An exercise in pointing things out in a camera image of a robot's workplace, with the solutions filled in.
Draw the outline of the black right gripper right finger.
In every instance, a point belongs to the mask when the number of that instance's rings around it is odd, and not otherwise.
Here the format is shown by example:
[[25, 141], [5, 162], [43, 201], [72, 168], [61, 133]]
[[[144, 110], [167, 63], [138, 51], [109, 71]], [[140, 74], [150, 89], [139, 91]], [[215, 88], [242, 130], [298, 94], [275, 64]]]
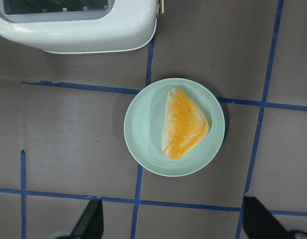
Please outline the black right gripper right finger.
[[249, 239], [307, 239], [307, 232], [286, 230], [256, 197], [244, 198], [243, 229]]

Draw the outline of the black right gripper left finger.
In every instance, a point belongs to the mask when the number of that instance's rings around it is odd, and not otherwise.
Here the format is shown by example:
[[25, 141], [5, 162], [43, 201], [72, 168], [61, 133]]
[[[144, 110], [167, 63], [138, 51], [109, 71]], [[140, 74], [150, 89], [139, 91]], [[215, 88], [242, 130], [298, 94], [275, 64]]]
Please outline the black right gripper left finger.
[[71, 232], [72, 239], [101, 239], [104, 232], [102, 200], [91, 200]]

